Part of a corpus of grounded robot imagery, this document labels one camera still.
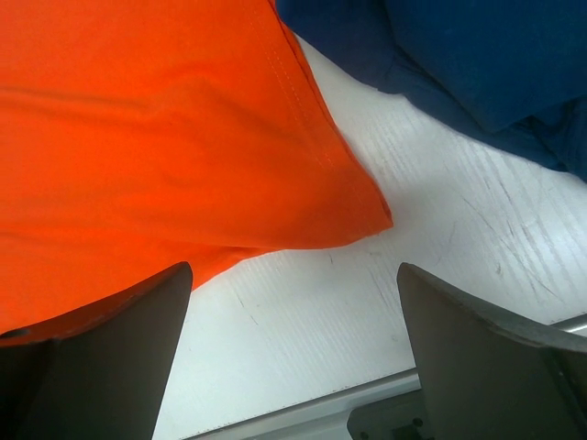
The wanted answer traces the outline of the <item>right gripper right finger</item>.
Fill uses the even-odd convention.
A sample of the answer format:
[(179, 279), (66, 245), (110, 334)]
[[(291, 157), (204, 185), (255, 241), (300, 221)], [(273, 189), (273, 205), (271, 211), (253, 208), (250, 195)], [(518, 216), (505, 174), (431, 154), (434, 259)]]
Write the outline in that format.
[(403, 263), (398, 291), (437, 439), (583, 439), (586, 339)]

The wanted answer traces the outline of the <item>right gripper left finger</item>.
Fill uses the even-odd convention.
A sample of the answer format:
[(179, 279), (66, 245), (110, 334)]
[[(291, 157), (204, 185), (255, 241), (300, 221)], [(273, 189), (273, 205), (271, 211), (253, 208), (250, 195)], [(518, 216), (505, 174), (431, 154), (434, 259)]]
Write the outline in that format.
[(4, 439), (150, 439), (191, 294), (188, 263), (1, 335)]

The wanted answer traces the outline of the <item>orange t shirt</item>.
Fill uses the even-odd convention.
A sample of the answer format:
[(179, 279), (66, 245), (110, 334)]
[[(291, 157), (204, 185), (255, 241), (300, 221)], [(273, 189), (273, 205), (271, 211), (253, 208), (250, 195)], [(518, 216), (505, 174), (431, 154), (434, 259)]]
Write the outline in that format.
[(1, 328), (393, 224), (272, 1), (1, 4)]

